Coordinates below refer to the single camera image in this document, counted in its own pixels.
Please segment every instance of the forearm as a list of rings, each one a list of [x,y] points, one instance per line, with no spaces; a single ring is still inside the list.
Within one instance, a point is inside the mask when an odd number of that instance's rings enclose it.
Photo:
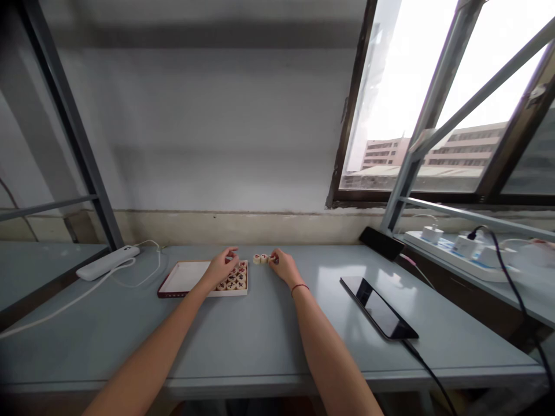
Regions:
[[[329,415],[382,415],[355,361],[305,287],[293,292],[306,360]]]
[[[143,415],[156,398],[210,288],[199,284],[104,386],[84,415]]]

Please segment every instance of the metal pole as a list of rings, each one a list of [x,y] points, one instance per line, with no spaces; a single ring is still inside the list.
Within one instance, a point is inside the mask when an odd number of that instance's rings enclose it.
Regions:
[[[441,126],[417,151],[414,158],[422,159],[451,130],[482,104],[496,89],[507,81],[541,48],[555,38],[555,17],[547,23],[524,47],[513,56],[474,96]]]
[[[430,82],[424,105],[416,122],[415,131],[410,139],[410,144],[418,139],[424,129],[432,128],[437,123],[437,118],[453,83],[483,3],[483,0],[468,1],[458,7],[434,76]],[[412,154],[407,153],[383,215],[380,225],[381,232],[390,234],[393,231],[395,223],[404,208],[402,202],[398,206],[399,196],[402,194],[405,183],[416,176],[415,171],[418,172],[419,167],[420,165],[413,166]]]
[[[31,41],[87,191],[90,195],[97,196],[92,203],[106,235],[106,241],[111,250],[116,250],[123,246],[123,239],[39,2],[38,0],[17,2],[17,10]]]
[[[86,196],[80,196],[79,198],[66,199],[58,202],[50,202],[42,205],[35,205],[29,208],[16,209],[16,210],[12,210],[12,211],[8,211],[6,213],[0,214],[0,222],[12,220],[14,218],[19,218],[19,217],[25,217],[39,212],[49,211],[51,209],[61,208],[68,205],[75,205],[77,203],[85,202],[88,200],[95,200],[96,198],[97,198],[96,195],[86,195]]]
[[[422,208],[429,208],[433,209],[438,212],[443,212],[445,214],[449,214],[454,217],[465,218],[467,220],[471,220],[477,222],[478,224],[484,225],[491,225],[494,227],[498,227],[507,231],[514,231],[516,233],[523,233],[528,237],[534,237],[538,239],[542,239],[545,241],[549,241],[555,243],[555,233],[550,231],[545,231],[539,228],[530,227],[528,225],[517,224],[515,222],[499,220],[497,218],[492,218],[488,216],[484,216],[481,214],[473,213],[470,211],[461,210],[458,208],[453,208],[449,206],[445,206],[442,204],[436,204],[433,202],[427,202],[421,199],[416,198],[401,198],[404,202],[420,206]]]

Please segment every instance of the hand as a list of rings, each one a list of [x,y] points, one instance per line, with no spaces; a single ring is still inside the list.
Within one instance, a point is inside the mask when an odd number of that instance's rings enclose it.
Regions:
[[[199,283],[206,284],[209,290],[214,290],[218,283],[225,280],[231,269],[239,263],[239,256],[234,253],[236,250],[238,250],[238,247],[228,247],[215,256]]]
[[[272,269],[276,274],[282,278],[282,280],[287,283],[291,289],[293,286],[298,284],[304,284],[304,281],[297,269],[295,260],[293,257],[279,248],[276,248],[269,260],[270,269]]]

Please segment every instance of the red bracelet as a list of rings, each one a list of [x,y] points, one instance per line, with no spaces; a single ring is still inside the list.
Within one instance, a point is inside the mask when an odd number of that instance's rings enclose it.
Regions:
[[[310,291],[310,288],[307,285],[300,283],[298,285],[293,286],[293,288],[291,289],[291,297],[293,297],[293,290],[295,290],[299,286],[304,286],[305,288],[307,288]]]

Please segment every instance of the gray desk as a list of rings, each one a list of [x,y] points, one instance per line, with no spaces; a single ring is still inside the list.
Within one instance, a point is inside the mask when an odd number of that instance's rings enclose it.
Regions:
[[[103,244],[0,242],[0,311],[105,248]]]
[[[520,309],[518,300],[508,283],[494,283],[479,279],[470,273],[453,266],[445,260],[440,259],[436,255],[429,253],[426,250],[422,250],[422,248],[411,244],[409,241],[405,241],[402,238],[402,235],[396,235],[395,237],[404,241],[407,246],[423,257],[439,264],[443,268],[451,271],[467,282],[472,283],[474,286],[485,290],[496,298],[503,300],[509,305]],[[446,234],[443,237],[450,241],[455,241],[457,238],[455,234]],[[505,238],[515,237],[517,236],[499,235],[498,240],[501,242]],[[515,281],[515,285],[519,290],[520,296],[522,297],[529,315],[543,324],[555,329],[555,273],[553,269],[535,266],[527,261],[522,255],[519,255],[516,258],[515,267],[523,272],[526,272],[526,277]]]
[[[243,246],[250,260],[249,294],[209,298],[202,305],[166,381],[180,398],[256,397],[313,393],[294,305],[285,283],[267,265],[252,264],[271,247]],[[310,290],[376,392],[434,385],[402,345],[384,341],[339,283],[365,276],[416,329],[416,348],[446,387],[515,385],[543,369],[427,285],[363,246],[291,246]],[[149,284],[123,288],[110,279],[71,310],[0,340],[4,387],[11,392],[98,389],[175,308],[156,290],[179,260],[209,259],[220,247],[169,247]],[[134,283],[156,266],[152,249],[118,272]],[[46,315],[83,293],[78,281],[17,325]]]

